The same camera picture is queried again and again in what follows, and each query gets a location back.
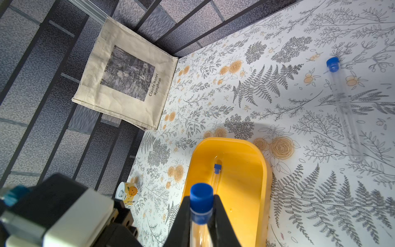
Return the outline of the yellow plastic tray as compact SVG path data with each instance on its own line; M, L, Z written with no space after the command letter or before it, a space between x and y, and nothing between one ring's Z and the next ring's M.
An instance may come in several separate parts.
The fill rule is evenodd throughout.
M264 247L270 212L272 170L252 143L209 137L195 148L183 196L196 183L211 184L215 164L222 166L216 193L243 247Z

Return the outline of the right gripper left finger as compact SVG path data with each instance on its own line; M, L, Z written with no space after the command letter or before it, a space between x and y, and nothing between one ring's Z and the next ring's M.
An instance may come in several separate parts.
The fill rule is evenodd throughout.
M164 243L164 247L189 247L190 222L190 197L185 196L171 227L170 233Z

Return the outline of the clear test tube blue cap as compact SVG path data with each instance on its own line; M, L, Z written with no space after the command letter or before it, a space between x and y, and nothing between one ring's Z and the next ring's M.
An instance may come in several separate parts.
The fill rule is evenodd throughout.
M221 171L222 171L222 165L215 164L213 176L211 179L211 186L213 188L214 195L217 194L217 189L218 189L218 185L219 185L220 178L221 178Z

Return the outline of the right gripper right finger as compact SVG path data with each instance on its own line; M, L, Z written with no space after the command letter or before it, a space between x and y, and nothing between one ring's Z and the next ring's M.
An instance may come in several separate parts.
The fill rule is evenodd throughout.
M214 195L213 214L208 230L214 247L241 247L218 195Z

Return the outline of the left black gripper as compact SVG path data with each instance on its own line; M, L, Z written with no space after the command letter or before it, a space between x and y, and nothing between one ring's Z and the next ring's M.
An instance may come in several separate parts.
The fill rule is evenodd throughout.
M138 230L131 211L124 202L114 200L113 212L104 228L97 236L93 247L142 247L137 239Z

